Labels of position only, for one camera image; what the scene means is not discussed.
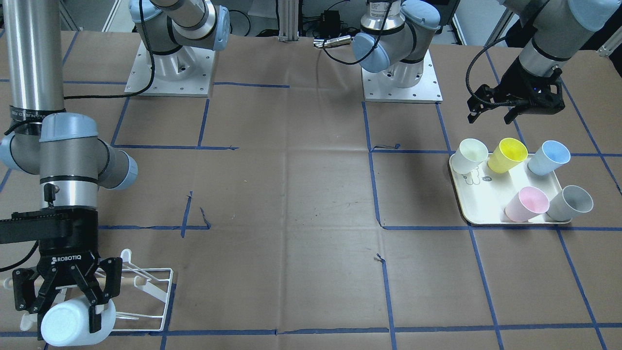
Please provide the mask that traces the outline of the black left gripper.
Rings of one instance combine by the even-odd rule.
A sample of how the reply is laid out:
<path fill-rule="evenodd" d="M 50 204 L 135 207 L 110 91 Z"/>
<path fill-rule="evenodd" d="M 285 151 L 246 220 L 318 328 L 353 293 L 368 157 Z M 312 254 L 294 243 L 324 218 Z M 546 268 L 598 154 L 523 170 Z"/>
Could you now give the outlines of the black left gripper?
<path fill-rule="evenodd" d="M 560 112 L 566 107 L 560 80 L 562 69 L 555 67 L 551 73 L 550 77 L 538 77 L 515 60 L 497 87 L 482 85 L 469 97 L 468 122 L 474 123 L 480 114 L 499 107 L 499 103 L 512 106 L 505 115 L 505 124 L 511 124 L 520 114 Z"/>

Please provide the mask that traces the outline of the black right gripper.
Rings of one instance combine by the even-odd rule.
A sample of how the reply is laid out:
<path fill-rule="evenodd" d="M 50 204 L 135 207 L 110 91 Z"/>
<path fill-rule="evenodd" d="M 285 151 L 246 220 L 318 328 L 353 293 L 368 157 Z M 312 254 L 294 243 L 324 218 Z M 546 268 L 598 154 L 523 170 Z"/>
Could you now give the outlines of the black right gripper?
<path fill-rule="evenodd" d="M 122 258 L 99 261 L 97 223 L 96 210 L 81 207 L 13 212 L 10 219 L 1 221 L 2 244 L 35 241 L 40 253 L 35 268 L 13 271 L 16 310 L 45 313 L 58 294 L 55 282 L 75 281 L 87 298 L 89 332 L 101 330 L 102 315 L 96 306 L 120 294 Z M 98 268 L 106 275 L 104 288 L 95 276 Z M 36 294 L 34 282 L 39 276 L 44 283 Z"/>

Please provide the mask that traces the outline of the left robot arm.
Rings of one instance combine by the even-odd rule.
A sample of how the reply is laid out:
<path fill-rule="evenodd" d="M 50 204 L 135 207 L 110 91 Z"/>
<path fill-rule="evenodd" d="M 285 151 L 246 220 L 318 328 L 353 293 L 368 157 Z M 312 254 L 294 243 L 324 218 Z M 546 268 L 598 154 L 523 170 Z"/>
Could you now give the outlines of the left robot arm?
<path fill-rule="evenodd" d="M 519 27 L 496 27 L 482 53 L 496 44 L 517 40 L 522 51 L 496 87 L 471 87 L 471 62 L 465 73 L 469 92 L 468 121 L 507 107 L 510 124 L 519 115 L 553 115 L 566 104 L 561 87 L 562 67 L 620 10 L 619 0 L 501 0 L 517 16 Z M 437 31 L 437 12 L 422 0 L 369 0 L 369 13 L 353 38 L 355 64 L 371 73 L 390 68 L 422 67 L 423 56 Z"/>

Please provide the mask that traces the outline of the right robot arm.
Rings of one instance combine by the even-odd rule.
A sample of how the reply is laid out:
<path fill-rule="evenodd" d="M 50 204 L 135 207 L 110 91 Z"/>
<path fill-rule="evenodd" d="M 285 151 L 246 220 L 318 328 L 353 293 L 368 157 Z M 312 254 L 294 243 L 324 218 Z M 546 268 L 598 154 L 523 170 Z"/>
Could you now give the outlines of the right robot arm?
<path fill-rule="evenodd" d="M 3 5 L 13 102 L 1 160 L 38 175 L 43 202 L 1 222 L 2 244 L 33 241 L 40 254 L 36 267 L 9 266 L 15 307 L 37 315 L 39 339 L 53 326 L 107 336 L 122 262 L 99 255 L 97 194 L 131 186 L 138 166 L 99 138 L 95 120 L 65 109 L 59 2 Z"/>

